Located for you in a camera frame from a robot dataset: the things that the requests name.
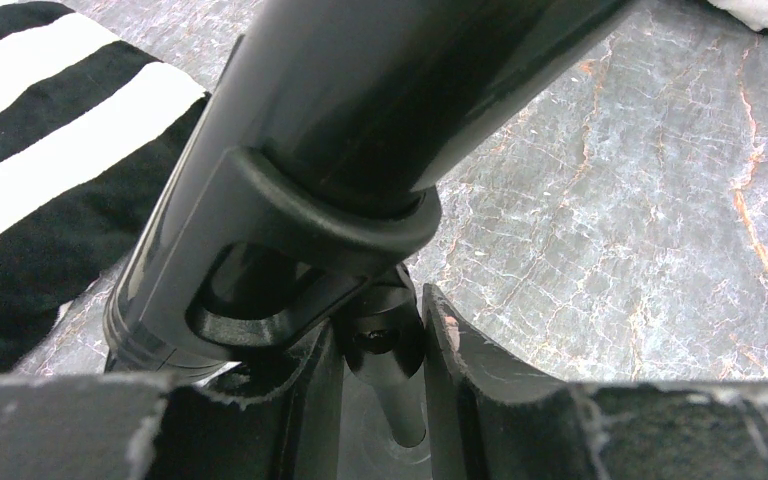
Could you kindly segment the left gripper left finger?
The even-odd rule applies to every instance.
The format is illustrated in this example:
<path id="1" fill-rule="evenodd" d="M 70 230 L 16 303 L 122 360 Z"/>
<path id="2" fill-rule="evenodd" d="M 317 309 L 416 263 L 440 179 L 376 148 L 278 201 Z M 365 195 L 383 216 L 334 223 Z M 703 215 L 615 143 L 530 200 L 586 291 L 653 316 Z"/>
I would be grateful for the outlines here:
<path id="1" fill-rule="evenodd" d="M 204 387 L 0 375 L 0 479 L 332 479 L 342 365 L 317 327 Z"/>

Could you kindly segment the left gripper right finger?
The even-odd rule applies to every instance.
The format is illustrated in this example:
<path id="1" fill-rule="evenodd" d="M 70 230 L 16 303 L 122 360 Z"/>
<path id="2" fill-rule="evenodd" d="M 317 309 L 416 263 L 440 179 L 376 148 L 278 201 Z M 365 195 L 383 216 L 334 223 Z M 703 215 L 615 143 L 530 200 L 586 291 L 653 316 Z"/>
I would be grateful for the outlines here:
<path id="1" fill-rule="evenodd" d="M 568 382 L 422 295 L 436 479 L 768 479 L 768 382 Z"/>

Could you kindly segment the black mic stand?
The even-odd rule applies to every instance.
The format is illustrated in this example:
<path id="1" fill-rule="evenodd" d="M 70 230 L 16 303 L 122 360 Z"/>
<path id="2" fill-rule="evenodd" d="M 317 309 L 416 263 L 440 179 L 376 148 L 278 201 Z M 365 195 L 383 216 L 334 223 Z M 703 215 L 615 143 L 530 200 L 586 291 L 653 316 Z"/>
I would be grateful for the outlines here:
<path id="1" fill-rule="evenodd" d="M 415 379 L 423 322 L 406 258 L 436 230 L 435 189 L 375 219 L 315 199 L 249 149 L 226 153 L 207 190 L 213 205 L 250 213 L 222 248 L 186 311 L 199 339 L 238 355 L 285 350 L 329 321 L 350 370 L 372 387 L 394 440 L 426 435 Z"/>

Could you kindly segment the black microphone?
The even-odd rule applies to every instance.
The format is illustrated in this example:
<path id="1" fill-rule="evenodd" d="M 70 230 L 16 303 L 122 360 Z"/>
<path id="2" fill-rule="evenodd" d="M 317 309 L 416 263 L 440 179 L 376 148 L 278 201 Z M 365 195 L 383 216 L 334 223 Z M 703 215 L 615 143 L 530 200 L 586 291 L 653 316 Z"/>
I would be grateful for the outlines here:
<path id="1" fill-rule="evenodd" d="M 628 1 L 269 1 L 235 45 L 116 284 L 106 370 L 187 381 L 249 356 L 187 325 L 224 232 L 222 157 L 249 149 L 317 200 L 405 212 L 625 18 Z"/>

